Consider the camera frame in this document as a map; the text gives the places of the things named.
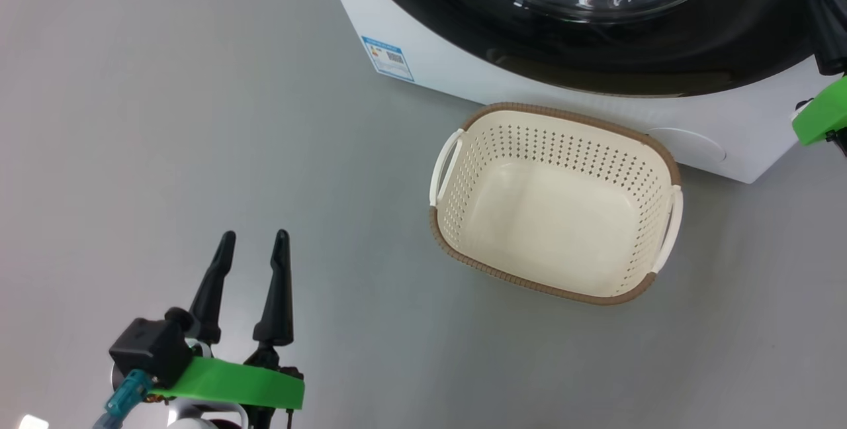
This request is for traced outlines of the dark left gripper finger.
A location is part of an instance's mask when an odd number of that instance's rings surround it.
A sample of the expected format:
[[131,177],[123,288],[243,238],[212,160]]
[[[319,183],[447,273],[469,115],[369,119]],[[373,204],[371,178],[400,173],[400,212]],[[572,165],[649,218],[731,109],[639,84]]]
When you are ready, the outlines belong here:
[[294,342],[294,315],[290,234],[284,229],[276,234],[270,265],[272,278],[252,338],[267,346],[287,346]]
[[235,231],[225,231],[189,309],[195,320],[191,330],[191,338],[204,342],[204,344],[217,344],[221,338],[220,307],[223,299],[224,282],[231,270],[235,247]]

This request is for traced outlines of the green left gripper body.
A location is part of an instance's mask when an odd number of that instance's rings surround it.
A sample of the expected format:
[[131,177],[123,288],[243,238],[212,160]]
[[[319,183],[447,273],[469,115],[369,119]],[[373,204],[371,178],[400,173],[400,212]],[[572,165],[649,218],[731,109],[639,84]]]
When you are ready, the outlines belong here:
[[154,387],[150,393],[164,398],[302,410],[305,381],[281,371],[276,348],[261,346],[245,363],[193,356],[172,387]]

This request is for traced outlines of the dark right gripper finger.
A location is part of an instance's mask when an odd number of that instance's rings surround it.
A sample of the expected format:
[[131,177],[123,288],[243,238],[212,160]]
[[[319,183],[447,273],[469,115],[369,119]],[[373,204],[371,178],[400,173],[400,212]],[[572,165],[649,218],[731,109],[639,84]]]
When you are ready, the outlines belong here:
[[844,75],[846,64],[845,0],[803,0],[809,40],[818,72]]

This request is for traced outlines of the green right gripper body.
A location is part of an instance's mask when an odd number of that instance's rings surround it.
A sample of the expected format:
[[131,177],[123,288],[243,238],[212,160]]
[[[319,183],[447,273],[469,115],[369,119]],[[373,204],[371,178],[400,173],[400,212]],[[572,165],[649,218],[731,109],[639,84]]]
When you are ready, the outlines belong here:
[[832,82],[817,96],[798,103],[792,115],[792,129],[803,146],[834,142],[845,148],[846,77]]

